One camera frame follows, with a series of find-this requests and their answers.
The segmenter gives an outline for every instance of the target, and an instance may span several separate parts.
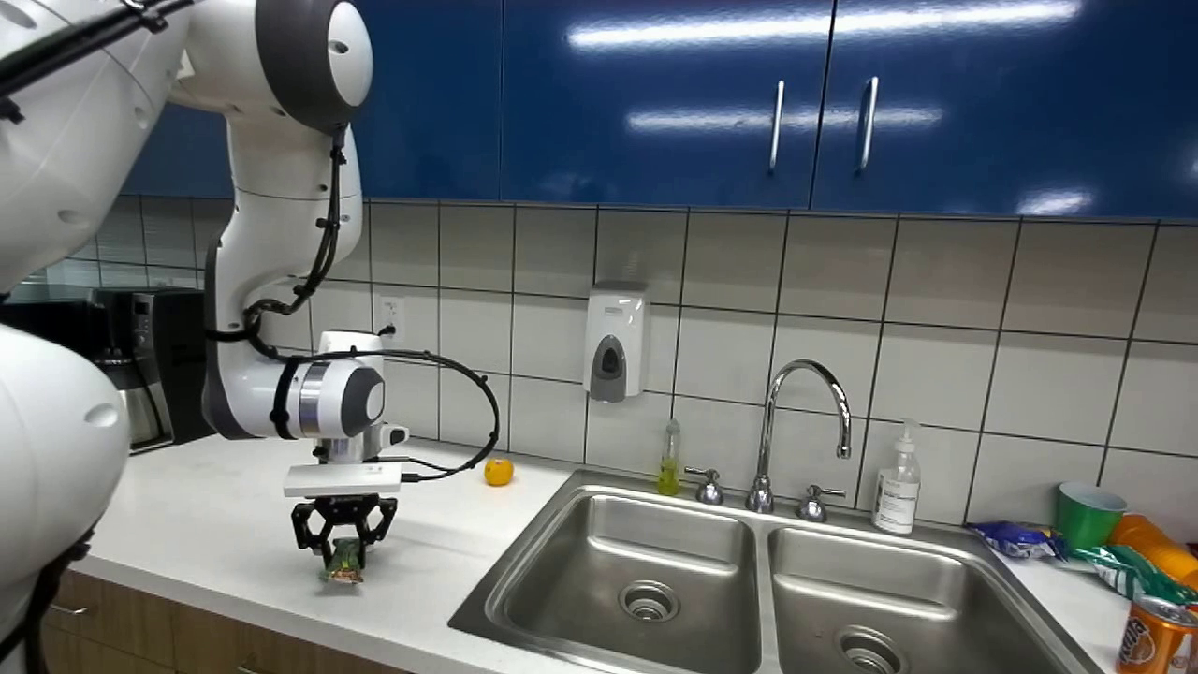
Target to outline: chrome faucet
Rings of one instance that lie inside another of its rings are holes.
[[[769,496],[769,441],[774,441],[774,401],[781,381],[793,371],[817,371],[822,380],[822,387],[832,389],[834,411],[839,411],[839,441],[834,441],[834,458],[848,458],[853,453],[853,407],[844,389],[839,387],[839,380],[817,365],[817,360],[788,360],[766,387],[762,387],[762,421],[759,421],[759,453],[756,453],[756,481],[746,496],[748,510],[762,510],[774,513],[774,496]]]

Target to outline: green bottle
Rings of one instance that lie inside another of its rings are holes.
[[[682,426],[677,421],[665,422],[665,453],[658,465],[658,496],[682,496]]]

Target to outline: white countertop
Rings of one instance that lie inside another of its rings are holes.
[[[415,448],[457,465],[461,453]],[[386,542],[370,547],[365,579],[333,592],[316,556],[296,551],[285,471],[311,465],[306,441],[203,438],[133,458],[92,535],[83,574],[263,628],[333,643],[405,672],[576,672],[567,664],[447,628],[451,611],[567,481],[567,467],[515,465],[515,485],[480,477],[400,492]],[[1049,565],[1008,565],[1049,616],[1116,672],[1125,604]]]

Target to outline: double sink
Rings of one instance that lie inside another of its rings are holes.
[[[1095,672],[968,535],[893,541],[598,477],[571,477],[447,627],[591,672]]]

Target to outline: blue cabinet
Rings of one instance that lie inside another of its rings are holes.
[[[500,4],[360,0],[375,89],[354,125],[375,200],[500,200]]]
[[[230,196],[224,121],[214,111],[165,104],[132,175],[124,179],[124,196],[145,196],[145,200]]]
[[[812,208],[1192,218],[1192,27],[1190,0],[839,0]]]
[[[827,27],[827,0],[507,4],[507,196],[802,208],[812,184]]]

